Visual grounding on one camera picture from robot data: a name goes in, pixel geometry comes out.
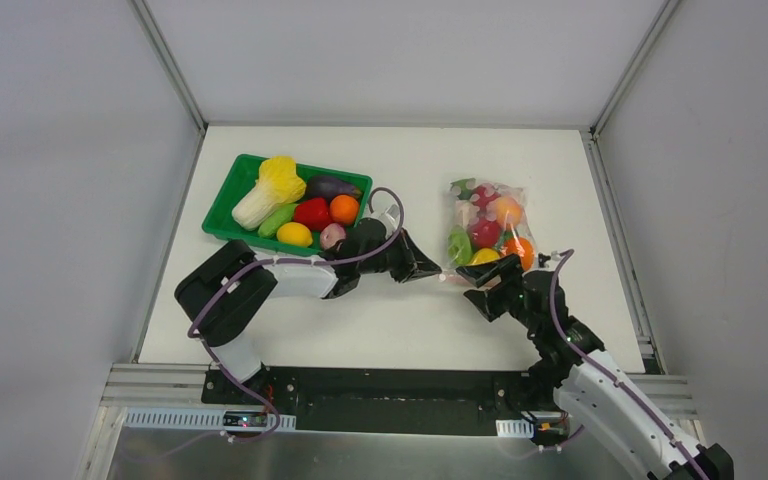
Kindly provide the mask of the clear zip top bag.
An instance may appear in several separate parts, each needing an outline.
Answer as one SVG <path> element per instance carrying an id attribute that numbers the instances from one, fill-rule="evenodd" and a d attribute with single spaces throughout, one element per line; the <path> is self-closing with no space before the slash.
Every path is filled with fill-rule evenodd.
<path id="1" fill-rule="evenodd" d="M 524 188 L 466 177 L 450 183 L 447 200 L 447 266 L 438 275 L 440 282 L 464 284 L 457 268 L 483 266 L 510 255 L 519 258 L 526 272 L 540 266 Z"/>

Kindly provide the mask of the fake peach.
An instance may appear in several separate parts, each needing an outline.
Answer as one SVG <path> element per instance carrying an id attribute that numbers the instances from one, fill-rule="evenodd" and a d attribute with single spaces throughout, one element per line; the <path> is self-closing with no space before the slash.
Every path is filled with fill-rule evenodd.
<path id="1" fill-rule="evenodd" d="M 515 229 L 524 217 L 524 207 L 512 196 L 501 196 L 488 204 L 488 212 L 505 229 Z"/>

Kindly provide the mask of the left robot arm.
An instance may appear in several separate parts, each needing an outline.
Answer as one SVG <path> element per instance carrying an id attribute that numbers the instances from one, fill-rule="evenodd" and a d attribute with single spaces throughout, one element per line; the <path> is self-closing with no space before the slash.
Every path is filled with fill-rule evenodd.
<path id="1" fill-rule="evenodd" d="M 264 363 L 245 330 L 270 299 L 336 299 L 366 274 L 388 274 L 397 283 L 434 277 L 442 269 L 404 229 L 362 219 L 344 238 L 310 257 L 260 256 L 242 240 L 226 243 L 176 287 L 174 298 L 190 320 L 187 335 L 199 341 L 241 404 L 265 390 Z"/>

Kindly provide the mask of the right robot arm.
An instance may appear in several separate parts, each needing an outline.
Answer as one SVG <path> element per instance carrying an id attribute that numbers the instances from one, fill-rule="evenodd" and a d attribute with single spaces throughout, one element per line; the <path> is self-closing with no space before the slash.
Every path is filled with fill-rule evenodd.
<path id="1" fill-rule="evenodd" d="M 734 478 L 731 455 L 670 420 L 570 314 L 558 269 L 525 272 L 510 255 L 456 272 L 469 282 L 464 295 L 486 320 L 508 314 L 526 328 L 540 357 L 528 370 L 533 405 L 570 414 L 636 478 Z"/>

